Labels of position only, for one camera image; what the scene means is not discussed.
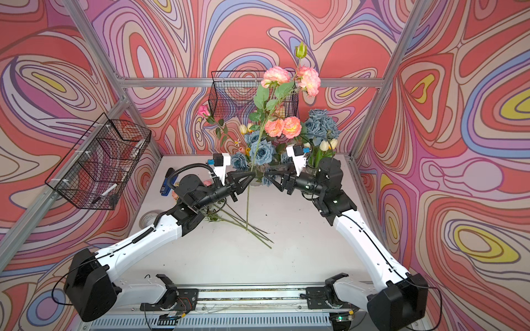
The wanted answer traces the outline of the pink rose stem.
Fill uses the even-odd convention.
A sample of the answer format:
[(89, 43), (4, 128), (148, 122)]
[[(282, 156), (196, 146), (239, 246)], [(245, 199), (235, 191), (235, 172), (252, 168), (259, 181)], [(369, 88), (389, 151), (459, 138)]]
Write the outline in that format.
[(248, 220), (244, 219), (232, 206), (227, 204), (225, 199), (211, 206), (202, 208), (201, 213), (209, 223), (227, 223), (242, 229), (269, 249), (271, 249), (274, 244), (269, 238), (269, 233), (267, 231), (249, 223)]
[(247, 231), (266, 247), (271, 248), (273, 241), (269, 239), (269, 233), (243, 219), (227, 204), (227, 198), (222, 198), (220, 201), (215, 202), (213, 205), (208, 205), (196, 213), (174, 191), (172, 191), (172, 196), (175, 200), (175, 205), (162, 214), (175, 219), (175, 223), (182, 227), (182, 235), (189, 234), (203, 221), (208, 223), (228, 223)]

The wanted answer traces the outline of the pink rose bunch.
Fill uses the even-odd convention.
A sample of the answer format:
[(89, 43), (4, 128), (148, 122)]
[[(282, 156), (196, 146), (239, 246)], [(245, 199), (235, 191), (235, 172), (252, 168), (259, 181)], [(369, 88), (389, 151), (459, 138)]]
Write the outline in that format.
[(297, 117), (287, 117), (268, 121), (264, 130), (270, 137), (281, 137), (284, 135), (287, 139), (294, 139), (302, 132), (302, 122)]
[(254, 96), (257, 110), (249, 115), (253, 124), (251, 130), (259, 130), (259, 133), (262, 134), (268, 121), (287, 118), (288, 116), (281, 114), (280, 109), (290, 97), (298, 95), (300, 92), (310, 97), (318, 94), (321, 84), (319, 73), (314, 68), (302, 65), (302, 60), (306, 58), (307, 53), (307, 45), (301, 42), (295, 47), (297, 66), (294, 70), (274, 66), (265, 71), (261, 86)]

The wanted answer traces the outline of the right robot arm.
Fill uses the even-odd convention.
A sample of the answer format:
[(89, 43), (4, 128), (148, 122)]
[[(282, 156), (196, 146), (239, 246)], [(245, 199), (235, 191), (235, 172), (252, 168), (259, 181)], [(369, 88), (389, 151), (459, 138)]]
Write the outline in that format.
[(281, 192), (294, 190), (307, 194), (331, 227), (353, 248), (371, 278), (366, 284), (346, 273), (325, 281), (326, 304), (351, 304), (364, 310), (378, 330), (401, 330), (422, 319), (426, 313), (429, 286), (420, 274), (410, 272), (384, 247), (368, 227), (356, 204), (342, 188), (341, 162), (334, 158), (320, 161), (314, 174), (304, 172), (308, 148), (287, 147), (292, 159), (287, 170), (270, 170), (264, 177)]

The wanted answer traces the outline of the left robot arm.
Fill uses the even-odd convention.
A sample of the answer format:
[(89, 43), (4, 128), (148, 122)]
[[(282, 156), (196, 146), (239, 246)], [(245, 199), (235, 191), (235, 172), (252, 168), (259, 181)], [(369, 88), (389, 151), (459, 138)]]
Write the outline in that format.
[(166, 174), (177, 203), (158, 214), (145, 230), (107, 248), (79, 251), (66, 274), (63, 291), (84, 322), (105, 315), (118, 301), (121, 276), (162, 246), (176, 241), (204, 220), (207, 208), (228, 197), (234, 201), (255, 178), (253, 171), (227, 171), (231, 157), (216, 153), (205, 164), (189, 164)]

